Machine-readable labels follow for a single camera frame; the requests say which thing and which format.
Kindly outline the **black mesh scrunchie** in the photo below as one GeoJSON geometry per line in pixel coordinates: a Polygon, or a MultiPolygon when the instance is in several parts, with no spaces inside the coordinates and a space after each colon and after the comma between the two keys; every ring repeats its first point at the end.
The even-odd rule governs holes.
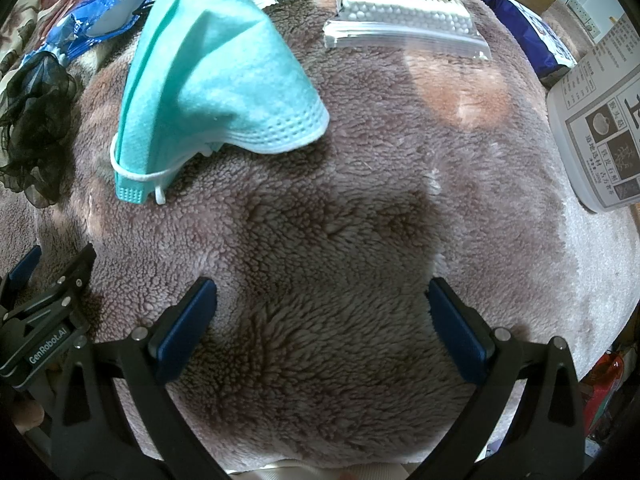
{"type": "Polygon", "coordinates": [[[73,76],[43,51],[17,70],[1,96],[1,183],[37,208],[60,198],[76,90],[73,76]]]}

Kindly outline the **teal face mask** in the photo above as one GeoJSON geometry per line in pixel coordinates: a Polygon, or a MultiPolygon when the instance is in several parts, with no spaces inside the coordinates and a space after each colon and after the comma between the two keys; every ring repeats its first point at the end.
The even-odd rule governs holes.
{"type": "Polygon", "coordinates": [[[155,0],[110,147],[115,195],[162,204],[197,154],[223,145],[282,154],[320,139],[329,122],[303,66],[252,0],[155,0]]]}

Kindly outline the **blue wet wipes pack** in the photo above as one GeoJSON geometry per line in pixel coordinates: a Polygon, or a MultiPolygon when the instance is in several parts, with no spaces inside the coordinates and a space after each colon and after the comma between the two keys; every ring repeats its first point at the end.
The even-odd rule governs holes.
{"type": "Polygon", "coordinates": [[[97,44],[128,32],[154,1],[82,0],[56,22],[40,48],[24,56],[21,66],[49,52],[66,67],[97,44]]]}

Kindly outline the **cotton swab pack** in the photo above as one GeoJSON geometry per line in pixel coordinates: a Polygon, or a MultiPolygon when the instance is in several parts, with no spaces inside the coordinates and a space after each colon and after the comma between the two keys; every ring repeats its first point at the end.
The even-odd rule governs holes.
{"type": "Polygon", "coordinates": [[[461,0],[335,0],[329,49],[408,47],[489,61],[488,43],[461,0]]]}

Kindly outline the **floral plush blanket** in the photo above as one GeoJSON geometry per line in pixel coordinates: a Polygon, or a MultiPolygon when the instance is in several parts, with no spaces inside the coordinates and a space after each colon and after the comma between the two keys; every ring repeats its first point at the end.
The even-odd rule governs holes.
{"type": "Polygon", "coordinates": [[[490,325],[563,337],[587,374],[638,304],[637,213],[578,202],[546,89],[494,12],[462,2],[490,62],[329,50],[333,0],[269,8],[328,131],[282,155],[227,146],[194,158],[162,206],[115,196],[108,147],[138,38],[99,48],[73,69],[62,200],[37,209],[1,194],[2,268],[40,244],[40,290],[93,244],[85,311],[99,340],[212,278],[217,313],[169,390],[232,471],[423,460],[472,393],[433,330],[436,275],[490,325]]]}

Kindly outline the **white lidded canister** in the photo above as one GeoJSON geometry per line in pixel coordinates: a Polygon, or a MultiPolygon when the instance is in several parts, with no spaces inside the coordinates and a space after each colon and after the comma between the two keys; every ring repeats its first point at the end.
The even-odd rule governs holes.
{"type": "Polygon", "coordinates": [[[639,79],[639,35],[624,15],[548,93],[570,185],[593,212],[639,201],[639,79]]]}

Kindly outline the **dark blue tissue pack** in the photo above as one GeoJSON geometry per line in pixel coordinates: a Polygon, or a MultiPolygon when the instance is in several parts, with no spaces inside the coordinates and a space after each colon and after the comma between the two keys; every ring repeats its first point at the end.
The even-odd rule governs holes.
{"type": "Polygon", "coordinates": [[[516,0],[482,1],[512,34],[544,86],[551,88],[576,65],[560,37],[527,6],[516,0]]]}

